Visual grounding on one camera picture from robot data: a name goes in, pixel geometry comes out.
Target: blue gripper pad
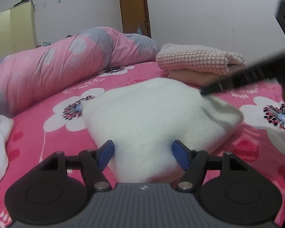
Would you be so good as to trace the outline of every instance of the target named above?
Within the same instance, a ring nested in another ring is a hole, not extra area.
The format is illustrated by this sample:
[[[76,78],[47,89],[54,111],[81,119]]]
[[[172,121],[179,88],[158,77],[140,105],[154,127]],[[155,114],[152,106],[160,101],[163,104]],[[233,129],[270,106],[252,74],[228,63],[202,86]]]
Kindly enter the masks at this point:
[[[111,158],[114,156],[114,143],[108,140],[97,150],[97,165],[103,171]]]
[[[174,158],[177,160],[181,168],[186,171],[191,164],[189,161],[188,153],[190,150],[179,140],[174,141],[172,145],[172,152],[174,155]]]

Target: pink and gray duvet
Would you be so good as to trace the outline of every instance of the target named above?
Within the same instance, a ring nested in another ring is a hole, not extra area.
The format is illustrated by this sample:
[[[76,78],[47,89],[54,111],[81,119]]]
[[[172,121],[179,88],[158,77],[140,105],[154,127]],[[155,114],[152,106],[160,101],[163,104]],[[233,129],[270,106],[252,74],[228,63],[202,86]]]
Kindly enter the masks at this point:
[[[93,99],[113,88],[165,76],[156,62],[150,61],[152,59],[145,59],[151,51],[156,54],[155,46],[145,47],[143,50],[146,53],[145,57],[139,58],[135,43],[129,42],[129,47],[117,43],[121,44],[122,40],[130,38],[111,29],[98,30],[103,30],[106,34],[109,31],[110,37],[115,35],[115,38],[113,37],[115,47],[110,46],[113,51],[107,60],[103,60],[105,52],[100,49],[104,51],[106,47],[94,43],[98,53],[89,48],[91,56],[89,54],[85,56],[85,59],[89,59],[89,64],[84,65],[80,70],[78,70],[76,60],[73,62],[74,65],[71,63],[74,57],[79,57],[83,53],[79,53],[82,51],[79,49],[84,48],[80,46],[81,43],[86,44],[87,48],[88,42],[93,41],[89,32],[64,39],[65,43],[53,44],[52,47],[57,48],[52,56],[48,53],[42,58],[45,54],[44,50],[52,48],[37,49],[43,51],[43,54],[39,55],[39,58],[43,59],[40,67],[37,65],[31,67],[28,62],[25,62],[26,57],[29,59],[35,55],[34,50],[26,51],[26,54],[22,53],[19,55],[20,59],[9,56],[5,59],[5,61],[12,59],[9,65],[4,62],[0,64],[0,68],[4,68],[7,73],[4,74],[4,71],[0,69],[0,76],[5,76],[6,80],[9,80],[9,83],[0,82],[0,92],[4,97],[0,102],[6,104],[7,110],[5,111],[11,114],[19,113],[13,118],[15,125],[6,144],[9,166],[0,182],[0,228],[11,223],[4,206],[4,194],[11,184],[55,151],[64,151],[66,155],[76,155],[84,149],[96,149],[83,121],[82,100]],[[74,47],[72,53],[59,48],[67,44],[70,49],[75,39],[80,40],[76,43],[78,47]],[[63,60],[56,55],[60,52],[66,53]],[[47,59],[61,61],[63,64],[60,68],[56,68],[51,65],[52,62],[45,64],[48,62]],[[21,74],[24,68],[29,70],[26,78]],[[275,84],[260,83],[237,91],[218,94],[218,96],[240,109],[244,114],[244,122],[240,124],[237,132],[215,152],[215,155],[222,155],[224,151],[235,153],[279,188],[283,204],[275,222],[282,225],[285,220],[285,106],[281,97],[281,88]],[[111,170],[106,168],[104,173],[111,184],[115,185],[116,180]],[[82,181],[80,172],[74,170],[69,171],[68,174]],[[217,172],[208,173],[207,179],[217,174]]]

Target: wall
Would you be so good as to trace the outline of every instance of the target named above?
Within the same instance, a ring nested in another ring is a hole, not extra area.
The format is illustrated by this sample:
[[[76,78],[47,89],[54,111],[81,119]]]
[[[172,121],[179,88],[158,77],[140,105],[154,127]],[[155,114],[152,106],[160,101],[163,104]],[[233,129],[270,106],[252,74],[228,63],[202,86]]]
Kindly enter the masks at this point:
[[[20,0],[0,0],[0,12]],[[68,34],[108,26],[122,31],[119,0],[33,0],[37,41],[54,43]]]
[[[235,51],[247,64],[285,48],[278,0],[148,0],[152,38]]]

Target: houndstooth garment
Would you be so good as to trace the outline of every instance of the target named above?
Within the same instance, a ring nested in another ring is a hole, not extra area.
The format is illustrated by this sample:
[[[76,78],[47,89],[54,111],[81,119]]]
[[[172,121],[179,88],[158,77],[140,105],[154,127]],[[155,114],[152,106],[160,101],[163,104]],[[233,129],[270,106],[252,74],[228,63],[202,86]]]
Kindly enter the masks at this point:
[[[245,68],[244,57],[218,49],[196,48],[194,45],[165,44],[156,56],[162,70],[190,69],[198,72],[230,75]]]

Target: silver bolt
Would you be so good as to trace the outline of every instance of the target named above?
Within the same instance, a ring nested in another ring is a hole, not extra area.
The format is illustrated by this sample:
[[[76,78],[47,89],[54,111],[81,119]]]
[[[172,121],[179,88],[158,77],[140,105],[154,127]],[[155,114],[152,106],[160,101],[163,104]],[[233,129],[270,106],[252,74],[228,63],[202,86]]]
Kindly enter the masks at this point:
[[[180,182],[177,186],[180,189],[188,190],[188,189],[191,189],[193,187],[193,184],[190,182]]]
[[[104,190],[109,187],[107,182],[97,182],[94,184],[95,189]]]

